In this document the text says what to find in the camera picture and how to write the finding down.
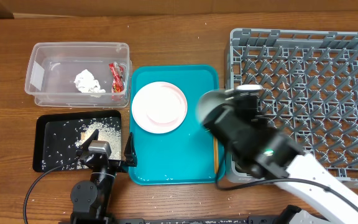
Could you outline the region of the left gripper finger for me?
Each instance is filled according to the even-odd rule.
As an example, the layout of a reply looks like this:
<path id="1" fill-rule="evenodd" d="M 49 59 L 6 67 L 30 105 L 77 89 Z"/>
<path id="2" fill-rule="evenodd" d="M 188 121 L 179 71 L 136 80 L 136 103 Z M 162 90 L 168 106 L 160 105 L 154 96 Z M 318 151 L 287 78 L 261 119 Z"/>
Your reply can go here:
<path id="1" fill-rule="evenodd" d="M 134 146 L 134 134 L 132 132 L 129 133 L 129 137 L 127 139 L 127 143 L 124 150 L 125 157 L 125 165 L 128 167 L 136 167 L 137 166 L 137 155 L 135 153 Z"/>
<path id="2" fill-rule="evenodd" d="M 93 141 L 96 141 L 98 139 L 99 136 L 99 130 L 95 129 L 93 131 L 93 133 L 89 136 L 89 138 L 87 140 L 84 141 L 84 143 L 79 147 L 80 151 L 88 151 L 90 144 Z"/>

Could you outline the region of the rice and food scraps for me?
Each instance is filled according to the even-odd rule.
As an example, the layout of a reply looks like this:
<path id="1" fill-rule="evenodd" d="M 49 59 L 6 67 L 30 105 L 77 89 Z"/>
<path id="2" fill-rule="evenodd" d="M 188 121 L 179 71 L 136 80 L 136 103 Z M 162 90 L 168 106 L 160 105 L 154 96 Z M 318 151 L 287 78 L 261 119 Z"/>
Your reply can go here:
<path id="1" fill-rule="evenodd" d="M 110 159 L 121 159 L 121 119 L 118 117 L 49 121 L 45 125 L 42 140 L 40 170 L 47 171 L 72 161 L 85 140 L 99 130 L 99 141 L 107 141 L 111 147 Z"/>

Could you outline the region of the grey bowl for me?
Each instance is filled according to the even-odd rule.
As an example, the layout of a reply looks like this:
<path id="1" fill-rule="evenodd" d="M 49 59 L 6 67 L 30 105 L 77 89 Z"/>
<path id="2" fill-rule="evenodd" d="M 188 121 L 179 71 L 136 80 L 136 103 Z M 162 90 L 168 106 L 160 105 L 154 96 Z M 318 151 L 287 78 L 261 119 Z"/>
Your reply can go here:
<path id="1" fill-rule="evenodd" d="M 207 116 L 218 106 L 225 104 L 226 92 L 224 90 L 211 90 L 203 94 L 196 106 L 196 117 L 203 124 Z"/>

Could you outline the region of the wooden chopstick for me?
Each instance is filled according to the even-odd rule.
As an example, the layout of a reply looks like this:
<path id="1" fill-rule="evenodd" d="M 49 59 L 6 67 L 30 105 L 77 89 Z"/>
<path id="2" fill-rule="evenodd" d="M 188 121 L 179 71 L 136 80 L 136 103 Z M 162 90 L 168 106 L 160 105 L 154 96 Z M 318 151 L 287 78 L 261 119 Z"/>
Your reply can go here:
<path id="1" fill-rule="evenodd" d="M 218 173 L 219 169 L 219 144 L 218 140 L 213 138 L 213 150 L 214 150 L 214 173 Z"/>

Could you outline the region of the pink plate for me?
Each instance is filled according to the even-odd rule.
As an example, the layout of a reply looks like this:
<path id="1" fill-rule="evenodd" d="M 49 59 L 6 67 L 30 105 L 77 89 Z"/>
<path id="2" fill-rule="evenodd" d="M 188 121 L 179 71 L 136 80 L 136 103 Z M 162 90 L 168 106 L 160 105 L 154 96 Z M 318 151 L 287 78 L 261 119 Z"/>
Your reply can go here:
<path id="1" fill-rule="evenodd" d="M 178 128 L 185 120 L 188 103 L 179 87 L 169 82 L 152 82 L 134 96 L 131 113 L 144 131 L 165 134 Z"/>

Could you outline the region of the red snack wrapper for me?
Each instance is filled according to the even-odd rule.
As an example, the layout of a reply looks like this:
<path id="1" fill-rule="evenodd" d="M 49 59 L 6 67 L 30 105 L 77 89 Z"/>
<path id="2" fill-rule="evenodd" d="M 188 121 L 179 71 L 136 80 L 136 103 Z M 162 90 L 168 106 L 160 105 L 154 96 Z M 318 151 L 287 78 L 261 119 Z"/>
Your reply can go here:
<path id="1" fill-rule="evenodd" d="M 111 91 L 120 93 L 124 90 L 124 67 L 117 62 L 113 62 L 109 64 L 109 68 L 113 77 Z"/>

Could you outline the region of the white napkin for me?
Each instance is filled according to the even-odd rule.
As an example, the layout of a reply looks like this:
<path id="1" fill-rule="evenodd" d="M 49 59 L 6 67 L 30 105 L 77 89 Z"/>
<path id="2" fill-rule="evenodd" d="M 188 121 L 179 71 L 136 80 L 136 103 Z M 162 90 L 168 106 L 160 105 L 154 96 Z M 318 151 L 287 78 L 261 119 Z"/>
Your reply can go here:
<path id="1" fill-rule="evenodd" d="M 90 93 L 92 97 L 100 98 L 100 93 L 105 93 L 106 90 L 101 88 L 99 81 L 94 78 L 93 74 L 85 69 L 77 74 L 74 80 L 76 89 L 81 93 Z"/>

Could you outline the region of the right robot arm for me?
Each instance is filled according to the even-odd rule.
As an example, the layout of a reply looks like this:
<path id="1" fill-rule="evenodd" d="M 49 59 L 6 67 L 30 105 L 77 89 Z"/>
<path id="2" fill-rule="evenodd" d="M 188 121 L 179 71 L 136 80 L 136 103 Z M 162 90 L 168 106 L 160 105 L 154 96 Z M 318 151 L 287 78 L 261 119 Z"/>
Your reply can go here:
<path id="1" fill-rule="evenodd" d="M 308 203 L 332 223 L 358 223 L 358 195 L 333 177 L 291 137 L 270 127 L 257 115 L 256 95 L 205 93 L 198 103 L 198 119 L 219 140 L 255 185 L 275 184 Z"/>

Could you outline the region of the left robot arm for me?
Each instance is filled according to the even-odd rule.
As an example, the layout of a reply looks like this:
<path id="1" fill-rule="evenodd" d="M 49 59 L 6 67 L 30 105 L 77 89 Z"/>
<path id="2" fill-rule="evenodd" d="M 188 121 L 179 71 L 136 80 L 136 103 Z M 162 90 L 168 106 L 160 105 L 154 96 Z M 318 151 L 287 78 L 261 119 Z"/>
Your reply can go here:
<path id="1" fill-rule="evenodd" d="M 124 160 L 110 159 L 111 147 L 107 141 L 99 141 L 98 135 L 99 131 L 95 130 L 77 150 L 79 161 L 92 173 L 90 180 L 78 182 L 71 190 L 71 223 L 118 223 L 107 212 L 116 174 L 127 173 L 137 165 L 132 133 L 126 143 Z"/>

